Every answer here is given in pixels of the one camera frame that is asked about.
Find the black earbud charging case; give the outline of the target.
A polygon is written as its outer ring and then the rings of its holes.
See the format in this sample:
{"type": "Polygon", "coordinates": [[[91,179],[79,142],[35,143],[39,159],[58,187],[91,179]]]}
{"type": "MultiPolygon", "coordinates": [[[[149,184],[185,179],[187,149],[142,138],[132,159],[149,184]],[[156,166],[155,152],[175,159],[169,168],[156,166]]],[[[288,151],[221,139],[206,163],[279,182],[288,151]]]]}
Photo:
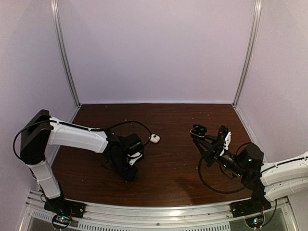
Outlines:
{"type": "Polygon", "coordinates": [[[200,139],[200,140],[204,140],[205,136],[207,133],[207,127],[205,127],[204,125],[200,125],[200,124],[193,124],[192,128],[190,130],[190,136],[193,139],[200,139]]]}

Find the white earbud charging case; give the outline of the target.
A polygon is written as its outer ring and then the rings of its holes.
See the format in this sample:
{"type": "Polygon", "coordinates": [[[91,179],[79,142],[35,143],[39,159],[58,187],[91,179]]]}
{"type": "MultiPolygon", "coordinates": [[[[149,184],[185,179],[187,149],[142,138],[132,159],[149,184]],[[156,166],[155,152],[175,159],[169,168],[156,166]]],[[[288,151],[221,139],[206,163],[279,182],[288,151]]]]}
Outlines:
{"type": "Polygon", "coordinates": [[[152,134],[150,136],[150,142],[151,143],[159,143],[159,141],[160,141],[160,137],[158,135],[152,134]]]}

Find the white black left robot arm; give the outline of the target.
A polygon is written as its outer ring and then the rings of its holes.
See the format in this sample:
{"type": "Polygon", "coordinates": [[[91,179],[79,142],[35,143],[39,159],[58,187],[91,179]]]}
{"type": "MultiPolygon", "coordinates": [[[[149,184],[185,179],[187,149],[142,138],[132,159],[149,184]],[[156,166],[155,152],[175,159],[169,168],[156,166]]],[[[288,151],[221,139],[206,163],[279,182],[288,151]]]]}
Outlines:
{"type": "Polygon", "coordinates": [[[60,184],[48,163],[48,145],[59,145],[103,154],[111,162],[112,170],[125,182],[133,181],[138,169],[134,165],[144,158],[145,144],[133,133],[116,135],[113,127],[89,128],[59,120],[48,110],[40,110],[15,136],[20,138],[20,151],[14,154],[34,174],[50,205],[59,214],[69,210],[69,202],[62,198],[60,184]]]}

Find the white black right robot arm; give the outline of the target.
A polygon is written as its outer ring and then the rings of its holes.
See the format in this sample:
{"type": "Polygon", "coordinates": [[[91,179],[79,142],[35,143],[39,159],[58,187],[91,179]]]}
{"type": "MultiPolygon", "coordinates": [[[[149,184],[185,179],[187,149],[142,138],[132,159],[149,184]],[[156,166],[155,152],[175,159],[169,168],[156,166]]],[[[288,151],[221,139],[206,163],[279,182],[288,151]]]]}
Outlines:
{"type": "Polygon", "coordinates": [[[308,187],[308,154],[279,162],[265,163],[264,153],[252,142],[239,146],[237,152],[229,150],[231,132],[218,136],[207,136],[204,132],[192,134],[192,141],[200,152],[198,175],[201,182],[211,191],[220,194],[235,194],[245,189],[252,191],[247,201],[247,209],[257,212],[278,198],[295,194],[308,187]],[[208,184],[201,171],[202,163],[210,167],[217,163],[231,173],[230,179],[240,178],[242,186],[231,191],[223,191],[208,184]]]}

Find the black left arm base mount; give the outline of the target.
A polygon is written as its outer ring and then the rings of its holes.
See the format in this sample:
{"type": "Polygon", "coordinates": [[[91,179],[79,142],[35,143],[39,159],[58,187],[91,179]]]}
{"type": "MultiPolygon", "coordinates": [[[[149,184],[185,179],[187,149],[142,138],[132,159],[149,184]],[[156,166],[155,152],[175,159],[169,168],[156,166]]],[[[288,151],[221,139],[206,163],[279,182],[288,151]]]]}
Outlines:
{"type": "Polygon", "coordinates": [[[42,196],[44,196],[44,209],[53,212],[55,215],[51,219],[52,226],[57,231],[63,231],[68,228],[74,220],[73,218],[83,218],[85,212],[85,204],[67,200],[64,196],[61,186],[60,196],[56,198],[48,198],[42,189],[42,196]]]}

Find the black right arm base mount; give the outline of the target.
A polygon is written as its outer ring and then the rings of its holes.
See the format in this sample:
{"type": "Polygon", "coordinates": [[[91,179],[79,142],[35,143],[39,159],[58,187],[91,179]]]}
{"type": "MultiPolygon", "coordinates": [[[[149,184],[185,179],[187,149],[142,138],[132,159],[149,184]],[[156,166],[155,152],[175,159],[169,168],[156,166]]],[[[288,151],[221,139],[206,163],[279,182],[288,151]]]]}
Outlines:
{"type": "Polygon", "coordinates": [[[265,224],[264,212],[271,209],[271,202],[265,198],[265,187],[254,189],[250,199],[231,203],[231,212],[234,218],[245,217],[249,228],[260,229],[265,224]]]}

